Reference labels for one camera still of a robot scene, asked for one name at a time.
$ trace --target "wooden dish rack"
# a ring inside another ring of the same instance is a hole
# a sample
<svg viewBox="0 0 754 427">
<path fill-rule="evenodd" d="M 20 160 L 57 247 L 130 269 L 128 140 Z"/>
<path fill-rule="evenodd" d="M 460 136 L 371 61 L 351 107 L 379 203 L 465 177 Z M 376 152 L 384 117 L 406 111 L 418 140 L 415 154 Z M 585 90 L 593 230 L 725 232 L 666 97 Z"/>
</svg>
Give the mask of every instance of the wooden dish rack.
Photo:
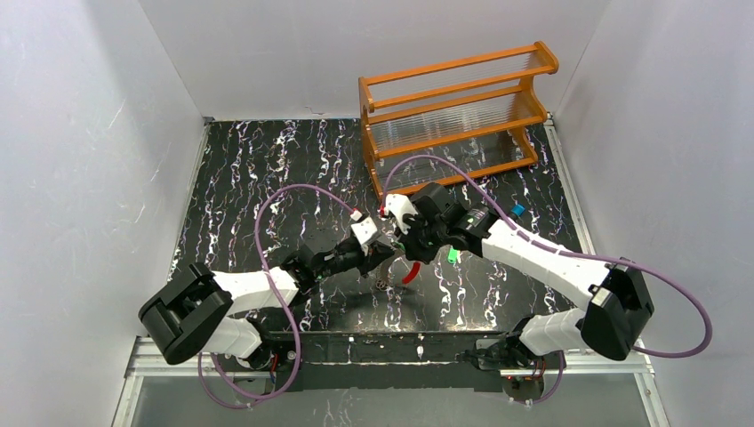
<svg viewBox="0 0 754 427">
<path fill-rule="evenodd" d="M 555 55 L 543 42 L 536 42 L 360 77 L 364 161 L 377 194 L 381 197 L 384 190 L 411 194 L 431 181 L 443 185 L 463 181 L 447 167 L 411 165 L 384 189 L 389 169 L 416 154 L 449 158 L 472 178 L 535 164 L 537 154 L 525 127 L 544 122 L 547 111 L 534 94 L 533 78 L 553 74 L 557 68 Z"/>
</svg>

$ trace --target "black marble table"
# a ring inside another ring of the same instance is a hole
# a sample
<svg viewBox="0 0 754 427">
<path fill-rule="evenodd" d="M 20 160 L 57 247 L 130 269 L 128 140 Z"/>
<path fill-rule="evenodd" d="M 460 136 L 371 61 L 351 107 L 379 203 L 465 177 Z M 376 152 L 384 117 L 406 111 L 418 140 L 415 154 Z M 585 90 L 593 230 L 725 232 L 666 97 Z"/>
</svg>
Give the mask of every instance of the black marble table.
<svg viewBox="0 0 754 427">
<path fill-rule="evenodd" d="M 526 207 L 520 223 L 566 247 L 579 250 L 574 224 L 541 125 L 528 129 L 538 165 L 485 177 L 479 182 L 504 210 Z M 349 205 L 379 219 L 377 195 L 362 158 L 358 120 L 216 122 L 199 167 L 196 186 L 176 248 L 173 269 L 205 262 L 212 270 L 261 268 L 253 223 L 261 203 L 285 185 L 306 182 L 329 189 Z M 473 162 L 469 153 L 464 162 Z M 456 197 L 476 203 L 468 185 L 452 187 Z M 343 209 L 314 191 L 296 190 L 262 213 L 261 243 L 269 265 L 278 265 L 305 239 L 329 242 L 348 235 Z M 505 331 L 523 316 L 566 310 L 570 302 L 526 275 L 500 263 L 461 253 L 454 265 L 447 248 L 408 287 L 400 278 L 411 263 L 396 261 L 394 286 L 377 286 L 376 275 L 349 271 L 328 278 L 294 314 L 304 331 L 421 332 Z M 254 313 L 271 330 L 290 327 L 281 310 Z"/>
</svg>

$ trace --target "gray wall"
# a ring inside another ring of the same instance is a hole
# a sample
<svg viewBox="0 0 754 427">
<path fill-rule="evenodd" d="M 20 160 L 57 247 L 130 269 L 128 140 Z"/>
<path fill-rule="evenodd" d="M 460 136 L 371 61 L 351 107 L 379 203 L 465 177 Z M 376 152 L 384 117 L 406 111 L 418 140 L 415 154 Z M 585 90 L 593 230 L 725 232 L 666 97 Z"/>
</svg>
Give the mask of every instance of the gray wall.
<svg viewBox="0 0 754 427">
<path fill-rule="evenodd" d="M 357 79 L 543 40 L 554 110 L 608 0 L 140 0 L 204 116 L 357 117 Z"/>
<path fill-rule="evenodd" d="M 712 345 L 655 359 L 674 425 L 750 425 L 754 335 L 754 4 L 615 0 L 556 123 L 598 251 L 667 271 L 705 303 Z M 650 283 L 648 346 L 702 339 L 690 304 Z"/>
<path fill-rule="evenodd" d="M 0 424 L 109 425 L 203 122 L 135 0 L 3 2 L 0 64 Z"/>
</svg>

